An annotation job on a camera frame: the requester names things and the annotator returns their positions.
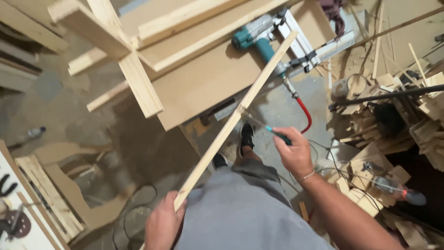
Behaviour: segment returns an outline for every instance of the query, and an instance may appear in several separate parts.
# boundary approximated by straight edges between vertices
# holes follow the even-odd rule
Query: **black pipe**
[[[404,91],[396,91],[392,93],[387,93],[384,95],[374,96],[374,97],[364,97],[364,98],[358,98],[355,100],[348,100],[348,101],[336,101],[330,104],[329,109],[330,111],[336,111],[339,106],[349,106],[352,104],[358,104],[363,103],[365,101],[376,101],[376,100],[382,100],[382,99],[390,99],[393,97],[403,97],[403,96],[411,96],[411,95],[424,95],[431,92],[437,92],[437,91],[443,91],[444,90],[444,84],[432,86],[432,87],[426,87],[426,88],[417,88],[417,89],[409,89]]]

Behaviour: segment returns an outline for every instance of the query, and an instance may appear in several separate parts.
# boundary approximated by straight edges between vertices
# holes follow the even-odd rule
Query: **red air hose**
[[[307,132],[307,130],[309,130],[309,128],[311,127],[311,115],[308,112],[308,109],[305,107],[304,103],[302,102],[302,100],[299,97],[295,97],[295,99],[297,100],[297,103],[299,103],[299,106],[301,106],[302,110],[304,111],[305,115],[307,116],[308,119],[308,125],[307,127],[301,131],[301,133],[305,133]]]

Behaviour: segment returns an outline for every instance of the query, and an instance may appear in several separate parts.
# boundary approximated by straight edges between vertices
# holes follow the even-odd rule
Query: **man's left hand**
[[[151,212],[145,223],[145,250],[170,250],[185,215],[186,200],[174,210],[177,191],[170,191]]]

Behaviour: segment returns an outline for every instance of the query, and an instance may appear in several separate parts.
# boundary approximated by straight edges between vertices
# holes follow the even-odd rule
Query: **paint can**
[[[361,74],[351,74],[347,78],[337,80],[335,83],[333,83],[332,94],[335,97],[347,97],[350,92],[350,88],[352,87],[353,81],[358,81],[353,94],[361,94],[362,91],[364,91],[365,86],[367,85],[367,80]]]

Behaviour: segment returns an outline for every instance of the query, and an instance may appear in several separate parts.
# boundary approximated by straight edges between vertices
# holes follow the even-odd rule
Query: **black sneaker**
[[[253,137],[254,137],[254,129],[250,125],[250,123],[246,122],[240,131],[241,134],[241,147],[239,148],[239,155],[242,158],[244,156],[244,152],[242,152],[243,146],[250,146],[253,149]]]
[[[216,153],[216,155],[211,160],[211,163],[216,170],[221,167],[228,167],[228,160],[226,159],[225,155],[221,153]]]

